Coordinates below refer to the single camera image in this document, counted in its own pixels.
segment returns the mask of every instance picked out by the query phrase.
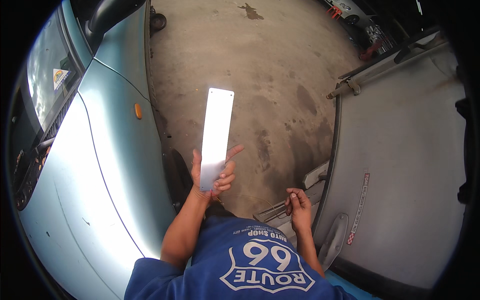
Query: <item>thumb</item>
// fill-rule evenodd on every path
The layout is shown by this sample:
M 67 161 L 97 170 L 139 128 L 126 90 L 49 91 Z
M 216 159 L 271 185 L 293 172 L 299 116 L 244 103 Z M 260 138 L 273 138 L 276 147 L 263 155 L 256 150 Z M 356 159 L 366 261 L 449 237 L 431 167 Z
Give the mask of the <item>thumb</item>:
M 300 201 L 297 197 L 297 194 L 295 194 L 294 192 L 290 194 L 290 202 L 292 202 L 292 206 L 294 210 L 301 209 Z
M 192 160 L 192 175 L 200 174 L 200 164 L 202 162 L 202 155 L 197 149 L 193 150 L 193 160 Z

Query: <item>person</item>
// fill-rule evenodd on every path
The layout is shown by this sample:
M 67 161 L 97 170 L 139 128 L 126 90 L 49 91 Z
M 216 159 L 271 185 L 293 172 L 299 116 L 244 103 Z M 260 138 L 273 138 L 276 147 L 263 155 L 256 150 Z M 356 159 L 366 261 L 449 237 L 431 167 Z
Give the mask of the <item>person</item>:
M 193 187 L 162 242 L 160 260 L 135 262 L 125 299 L 354 299 L 332 286 L 317 259 L 311 231 L 311 203 L 303 190 L 287 188 L 297 250 L 278 229 L 235 217 L 215 201 L 235 179 L 233 156 L 214 188 L 201 192 L 200 152 L 193 151 Z M 191 266 L 186 268 L 190 259 Z

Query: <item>garage floor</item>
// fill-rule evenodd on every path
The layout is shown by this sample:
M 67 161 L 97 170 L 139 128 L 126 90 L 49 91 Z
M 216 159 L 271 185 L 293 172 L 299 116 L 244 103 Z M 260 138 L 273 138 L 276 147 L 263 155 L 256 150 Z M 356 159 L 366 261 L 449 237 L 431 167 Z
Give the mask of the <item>garage floor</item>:
M 190 167 L 202 148 L 207 92 L 235 92 L 228 145 L 232 189 L 222 194 L 237 216 L 275 204 L 287 187 L 330 156 L 335 120 L 325 98 L 339 75 L 361 65 L 344 29 L 317 0 L 152 0 L 167 26 L 151 39 L 157 101 L 167 134 Z

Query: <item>windshield sticker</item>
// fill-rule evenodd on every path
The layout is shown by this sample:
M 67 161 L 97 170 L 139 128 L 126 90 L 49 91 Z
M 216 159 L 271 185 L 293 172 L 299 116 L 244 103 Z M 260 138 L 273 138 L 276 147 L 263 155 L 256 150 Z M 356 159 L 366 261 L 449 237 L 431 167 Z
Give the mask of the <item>windshield sticker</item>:
M 70 75 L 71 71 L 69 70 L 61 70 L 61 69 L 53 69 L 53 90 L 56 92 L 61 84 L 65 81 L 68 75 Z
M 350 235 L 348 236 L 347 245 L 352 245 L 353 238 L 355 237 L 355 232 L 357 232 L 361 213 L 363 211 L 363 204 L 365 203 L 365 198 L 367 197 L 369 181 L 370 181 L 370 173 L 366 173 L 366 172 L 363 173 L 363 183 L 360 191 L 359 207 L 357 208 L 357 214 L 355 215 L 355 219 L 353 219 L 352 230 L 350 231 Z

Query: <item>finger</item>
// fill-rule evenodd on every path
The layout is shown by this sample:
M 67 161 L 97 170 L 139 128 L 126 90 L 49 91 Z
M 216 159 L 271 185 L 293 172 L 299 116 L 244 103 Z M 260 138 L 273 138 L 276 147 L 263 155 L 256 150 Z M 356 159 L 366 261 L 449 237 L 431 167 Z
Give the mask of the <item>finger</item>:
M 231 160 L 225 164 L 225 169 L 220 173 L 221 178 L 226 178 L 227 176 L 230 176 L 230 174 L 233 174 L 233 170 L 235 169 L 235 166 L 237 164 L 235 161 Z
M 301 209 L 300 200 L 294 192 L 290 194 L 290 202 L 292 202 L 293 209 Z
M 229 161 L 235 154 L 241 152 L 245 147 L 242 144 L 235 145 L 227 150 L 227 157 L 225 161 Z
M 312 205 L 312 203 L 310 202 L 310 199 L 308 199 L 307 195 L 305 195 L 305 192 L 302 189 L 288 188 L 287 192 L 289 192 L 289 193 L 293 192 L 293 193 L 297 194 L 299 202 L 302 206 L 308 205 L 308 204 Z
M 232 173 L 225 178 L 222 178 L 222 179 L 219 179 L 219 180 L 215 181 L 213 186 L 217 187 L 217 186 L 226 185 L 227 183 L 231 183 L 234 179 L 235 179 L 235 173 Z
M 192 176 L 193 174 L 200 174 L 200 165 L 202 163 L 202 155 L 197 149 L 193 150 L 193 160 L 192 160 Z
M 215 189 L 213 190 L 213 193 L 218 195 L 217 191 L 223 192 L 223 191 L 229 190 L 231 187 L 232 185 L 230 183 L 227 183 L 226 185 L 215 187 Z
M 292 203 L 290 202 L 290 196 L 285 200 L 285 214 L 289 216 L 292 213 Z

